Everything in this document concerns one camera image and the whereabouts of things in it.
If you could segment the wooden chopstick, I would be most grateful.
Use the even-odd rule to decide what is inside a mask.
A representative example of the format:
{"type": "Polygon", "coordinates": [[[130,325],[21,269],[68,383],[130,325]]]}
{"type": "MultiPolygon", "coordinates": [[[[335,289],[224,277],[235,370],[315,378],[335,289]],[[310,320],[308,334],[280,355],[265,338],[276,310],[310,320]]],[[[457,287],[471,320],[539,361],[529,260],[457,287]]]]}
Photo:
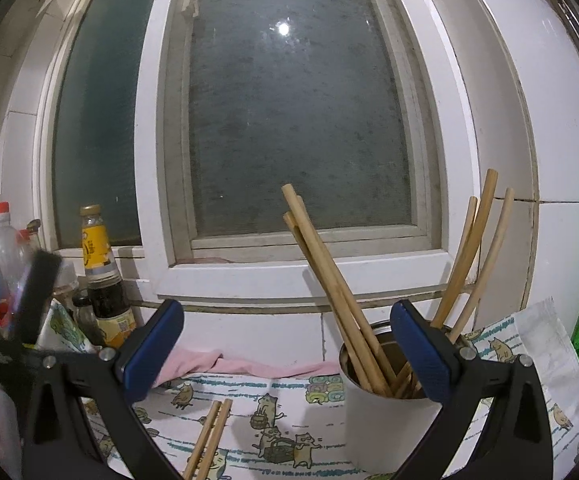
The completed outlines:
{"type": "Polygon", "coordinates": [[[222,403],[220,401],[212,402],[212,406],[205,418],[205,422],[203,428],[198,436],[198,440],[196,440],[192,454],[190,455],[188,462],[186,463],[186,469],[183,471],[183,479],[184,480],[192,480],[195,474],[196,469],[198,469],[198,463],[201,460],[201,457],[204,453],[204,449],[209,441],[209,437],[212,434],[212,429],[216,424],[220,408],[222,403]]]}
{"type": "Polygon", "coordinates": [[[218,451],[218,445],[221,440],[222,434],[224,433],[224,427],[227,425],[228,418],[230,416],[233,401],[231,399],[226,399],[221,402],[222,406],[214,426],[212,429],[212,434],[209,437],[209,441],[204,449],[204,453],[198,463],[198,472],[196,473],[196,478],[207,479],[209,475],[209,470],[212,468],[212,461],[214,456],[218,451]]]}

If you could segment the black lid glass jar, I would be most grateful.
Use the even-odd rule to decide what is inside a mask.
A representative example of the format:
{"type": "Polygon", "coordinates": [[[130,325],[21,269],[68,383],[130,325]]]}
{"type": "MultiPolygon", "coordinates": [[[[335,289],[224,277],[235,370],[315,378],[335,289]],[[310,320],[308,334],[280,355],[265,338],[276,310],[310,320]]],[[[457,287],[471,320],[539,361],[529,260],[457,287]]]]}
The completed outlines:
{"type": "Polygon", "coordinates": [[[89,296],[85,290],[76,292],[73,296],[75,308],[74,319],[82,333],[87,336],[94,346],[102,346],[103,338],[89,296]]]}

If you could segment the white lid glass jar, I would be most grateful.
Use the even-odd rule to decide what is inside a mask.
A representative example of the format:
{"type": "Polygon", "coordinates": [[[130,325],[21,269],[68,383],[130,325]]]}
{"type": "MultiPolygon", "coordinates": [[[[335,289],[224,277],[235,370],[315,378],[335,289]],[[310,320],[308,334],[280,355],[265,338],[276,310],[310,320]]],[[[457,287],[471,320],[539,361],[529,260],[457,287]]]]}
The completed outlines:
{"type": "Polygon", "coordinates": [[[74,264],[63,259],[53,289],[53,297],[69,311],[75,309],[74,296],[79,290],[78,276],[74,264]]]}

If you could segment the large clear oil bottle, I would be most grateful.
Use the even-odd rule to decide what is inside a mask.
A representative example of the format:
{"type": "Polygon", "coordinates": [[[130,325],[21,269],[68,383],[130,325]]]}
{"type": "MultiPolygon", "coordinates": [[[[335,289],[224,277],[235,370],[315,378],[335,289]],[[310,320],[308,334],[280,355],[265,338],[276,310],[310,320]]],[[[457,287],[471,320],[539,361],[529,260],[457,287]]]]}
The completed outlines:
{"type": "Polygon", "coordinates": [[[0,330],[5,332],[11,322],[18,283],[23,277],[32,245],[29,232],[12,226],[10,204],[0,200],[0,330]]]}

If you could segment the dark soy sauce bottle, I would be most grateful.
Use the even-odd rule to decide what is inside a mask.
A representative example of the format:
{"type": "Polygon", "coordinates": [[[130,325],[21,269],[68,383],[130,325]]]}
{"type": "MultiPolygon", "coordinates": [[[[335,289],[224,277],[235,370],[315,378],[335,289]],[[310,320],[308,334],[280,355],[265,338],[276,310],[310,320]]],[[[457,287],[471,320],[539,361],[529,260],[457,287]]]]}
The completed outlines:
{"type": "Polygon", "coordinates": [[[100,205],[80,208],[81,248],[88,297],[107,347],[119,349],[137,327],[122,286],[100,205]]]}

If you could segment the white steel utensil cup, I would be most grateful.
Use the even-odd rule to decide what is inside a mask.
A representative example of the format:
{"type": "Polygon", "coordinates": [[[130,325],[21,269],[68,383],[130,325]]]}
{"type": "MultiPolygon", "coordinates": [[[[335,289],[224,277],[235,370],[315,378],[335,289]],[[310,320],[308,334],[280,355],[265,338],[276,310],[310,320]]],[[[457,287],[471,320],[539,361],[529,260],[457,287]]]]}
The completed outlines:
{"type": "Polygon", "coordinates": [[[424,437],[441,405],[419,399],[384,398],[363,390],[347,349],[339,350],[340,377],[345,391],[345,453],[368,474],[397,471],[424,437]]]}

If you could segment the pink cloth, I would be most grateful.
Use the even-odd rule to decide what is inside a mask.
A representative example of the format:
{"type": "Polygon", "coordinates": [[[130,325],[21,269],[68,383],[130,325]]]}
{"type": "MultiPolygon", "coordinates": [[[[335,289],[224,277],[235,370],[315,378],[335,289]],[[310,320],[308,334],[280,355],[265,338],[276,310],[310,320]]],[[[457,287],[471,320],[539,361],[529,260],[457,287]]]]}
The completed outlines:
{"type": "Polygon", "coordinates": [[[310,378],[333,375],[340,371],[335,362],[317,362],[292,366],[271,366],[243,359],[226,359],[221,351],[198,352],[181,347],[172,350],[153,387],[193,373],[246,375],[265,379],[310,378]]]}

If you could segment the cat pattern table cloth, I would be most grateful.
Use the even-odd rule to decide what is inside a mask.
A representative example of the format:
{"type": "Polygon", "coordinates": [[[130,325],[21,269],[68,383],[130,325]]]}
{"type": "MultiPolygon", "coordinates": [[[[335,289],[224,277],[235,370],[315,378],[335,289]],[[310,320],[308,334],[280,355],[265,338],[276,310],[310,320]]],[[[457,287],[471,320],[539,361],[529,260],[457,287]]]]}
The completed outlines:
{"type": "MultiPolygon", "coordinates": [[[[527,354],[543,385],[553,474],[579,462],[579,360],[551,300],[465,334],[463,346],[489,361],[527,354]]],[[[345,391],[340,371],[310,378],[265,379],[193,373],[153,389],[134,405],[148,434],[177,469],[192,454],[214,401],[233,401],[212,461],[212,479],[386,479],[348,460],[345,391]]]]}

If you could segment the white framed window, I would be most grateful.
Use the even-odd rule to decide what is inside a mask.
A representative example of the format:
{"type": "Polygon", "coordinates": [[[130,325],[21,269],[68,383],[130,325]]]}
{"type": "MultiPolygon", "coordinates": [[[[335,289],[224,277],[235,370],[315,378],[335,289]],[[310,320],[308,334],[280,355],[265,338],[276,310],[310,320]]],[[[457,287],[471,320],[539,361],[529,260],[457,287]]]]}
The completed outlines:
{"type": "Polygon", "coordinates": [[[52,249],[98,204],[145,296],[308,304],[291,185],[355,296],[445,285],[477,184],[431,0],[69,0],[32,174],[52,249]]]}

